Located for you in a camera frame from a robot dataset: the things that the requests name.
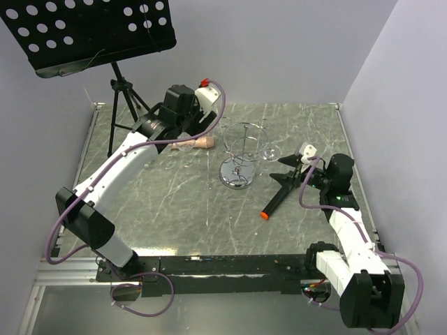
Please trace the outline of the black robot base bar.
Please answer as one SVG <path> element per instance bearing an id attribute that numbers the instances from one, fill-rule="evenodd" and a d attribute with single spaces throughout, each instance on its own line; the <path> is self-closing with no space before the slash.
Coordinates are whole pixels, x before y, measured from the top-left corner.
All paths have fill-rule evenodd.
<path id="1" fill-rule="evenodd" d="M 177 295 L 280 292 L 299 295 L 323 274 L 308 264 L 304 254 L 140 256 L 126 269 L 98 263 L 99 283 L 142 286 L 143 297 Z"/>

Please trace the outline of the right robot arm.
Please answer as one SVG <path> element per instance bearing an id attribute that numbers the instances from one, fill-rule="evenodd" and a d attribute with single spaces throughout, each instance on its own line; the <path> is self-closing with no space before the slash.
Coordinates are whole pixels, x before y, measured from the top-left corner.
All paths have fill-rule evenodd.
<path id="1" fill-rule="evenodd" d="M 306 253 L 306 273 L 313 278 L 324 275 L 330 282 L 339 295 L 339 312 L 348 328 L 392 329 L 400 318 L 404 280 L 391 272 L 366 231 L 351 191 L 354 160 L 334 154 L 318 168 L 316 153 L 313 145 L 304 143 L 294 154 L 279 158 L 292 169 L 270 174 L 281 188 L 261 216 L 268 219 L 295 188 L 318 189 L 315 208 L 325 214 L 341 246 L 312 244 Z"/>

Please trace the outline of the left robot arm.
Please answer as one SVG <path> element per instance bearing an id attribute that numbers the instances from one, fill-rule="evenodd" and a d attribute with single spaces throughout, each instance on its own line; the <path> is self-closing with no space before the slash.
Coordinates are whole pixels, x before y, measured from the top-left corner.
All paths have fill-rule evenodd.
<path id="1" fill-rule="evenodd" d="M 138 255 L 118 237 L 115 225 L 105 217 L 106 208 L 137 170 L 156 160 L 168 145 L 207 135 L 220 122 L 225 105 L 226 93 L 214 80 L 203 80 L 197 89 L 171 86 L 162 102 L 137 119 L 97 171 L 74 189 L 57 192 L 59 218 L 52 232 L 65 227 L 85 248 L 111 262 L 120 279 L 134 278 Z"/>

